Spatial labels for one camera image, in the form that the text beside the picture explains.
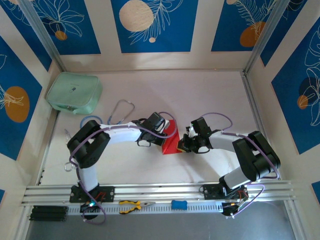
white floor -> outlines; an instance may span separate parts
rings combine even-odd
[[[230,132],[256,130],[239,72],[157,70],[110,72],[97,76],[103,92],[93,115],[100,116],[105,123],[117,101],[126,99],[135,104],[135,110],[126,122],[147,118],[153,112],[167,111],[175,116],[181,137],[190,121],[207,112],[228,115],[233,120]],[[114,115],[114,121],[125,113],[123,106]],[[83,117],[60,113],[46,158],[42,185],[77,182],[75,170],[64,170],[70,155],[65,129],[73,136],[80,129]],[[229,124],[220,116],[206,116],[205,119],[212,130]],[[97,171],[101,184],[190,183],[217,181],[238,166],[235,154],[224,150],[163,155],[158,146],[146,148],[138,147],[136,142],[124,142],[106,147]]]

mint green pouch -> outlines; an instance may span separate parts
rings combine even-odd
[[[62,72],[51,86],[46,100],[56,110],[73,114],[91,114],[102,93],[97,76]]]

black clamp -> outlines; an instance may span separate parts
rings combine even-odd
[[[166,133],[159,133],[161,126],[165,127],[166,120],[157,112],[152,113],[149,118],[141,118],[139,120],[133,120],[134,124],[144,129],[147,129],[160,136],[166,136]],[[165,138],[160,138],[152,135],[151,133],[141,130],[141,135],[137,140],[137,145],[140,147],[150,147],[151,144],[162,146],[165,143]],[[142,146],[139,144],[140,141],[145,140],[149,143],[149,146]]]
[[[205,154],[210,151],[210,149],[213,149],[213,147],[210,144],[209,137],[212,133],[217,132],[218,130],[211,131],[211,128],[207,125],[205,119],[203,117],[200,117],[194,121],[191,122],[191,125],[197,133],[197,136],[189,137],[188,134],[184,134],[183,138],[178,142],[177,148],[183,152],[190,153],[194,152],[196,154]],[[187,126],[186,132],[189,133],[190,127]],[[199,152],[199,149],[202,147],[207,147],[208,151]]]

orange circle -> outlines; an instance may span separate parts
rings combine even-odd
[[[5,96],[8,102],[4,106],[7,116],[16,123],[23,123],[30,109],[27,92],[22,87],[12,86],[5,93],[9,95]]]
[[[67,34],[63,31],[60,31],[60,30],[56,31],[54,35],[60,41],[67,40],[67,38],[68,38]]]
[[[254,25],[248,26],[240,36],[240,44],[246,48],[254,47],[265,24],[264,21],[259,21]]]
[[[308,107],[308,98],[305,95],[301,95],[300,97],[298,97],[297,104],[300,109],[305,109],[306,107]]]

red block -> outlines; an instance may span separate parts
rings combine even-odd
[[[169,127],[163,131],[168,135],[170,135],[175,130],[175,126],[176,126],[174,120],[169,120],[169,122],[170,122]],[[164,144],[162,145],[162,154],[182,153],[182,151],[177,149],[179,140],[180,140],[179,131],[178,129],[176,129],[175,134],[172,137],[167,138]]]

